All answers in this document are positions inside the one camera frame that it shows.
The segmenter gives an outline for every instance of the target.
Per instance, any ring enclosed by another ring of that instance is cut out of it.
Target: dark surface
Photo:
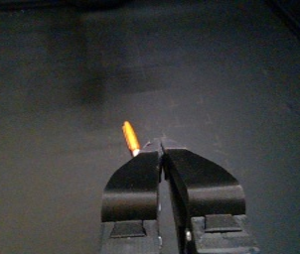
[[[260,250],[300,253],[300,43],[258,1],[159,2],[0,14],[0,253],[96,252],[123,120],[228,170]]]

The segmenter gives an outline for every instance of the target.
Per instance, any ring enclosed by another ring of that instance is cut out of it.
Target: black table surface
[[[0,253],[96,253],[124,120],[228,170],[262,253],[300,253],[300,42],[248,0],[0,13]]]

